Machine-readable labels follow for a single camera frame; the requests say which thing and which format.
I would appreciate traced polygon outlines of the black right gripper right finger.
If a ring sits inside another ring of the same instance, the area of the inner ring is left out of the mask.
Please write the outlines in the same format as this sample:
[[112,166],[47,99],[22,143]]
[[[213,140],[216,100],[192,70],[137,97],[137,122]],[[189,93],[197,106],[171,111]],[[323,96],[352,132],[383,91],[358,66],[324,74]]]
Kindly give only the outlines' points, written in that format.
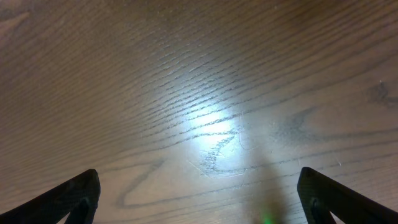
[[308,223],[397,223],[397,212],[310,168],[303,167],[297,192]]

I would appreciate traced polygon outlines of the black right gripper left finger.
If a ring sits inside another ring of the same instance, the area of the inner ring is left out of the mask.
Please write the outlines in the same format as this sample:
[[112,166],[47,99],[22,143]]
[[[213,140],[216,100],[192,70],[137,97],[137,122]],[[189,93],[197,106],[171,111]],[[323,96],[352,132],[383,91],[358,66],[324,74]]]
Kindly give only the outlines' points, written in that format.
[[98,173],[88,169],[38,197],[1,214],[1,223],[92,224],[101,186]]

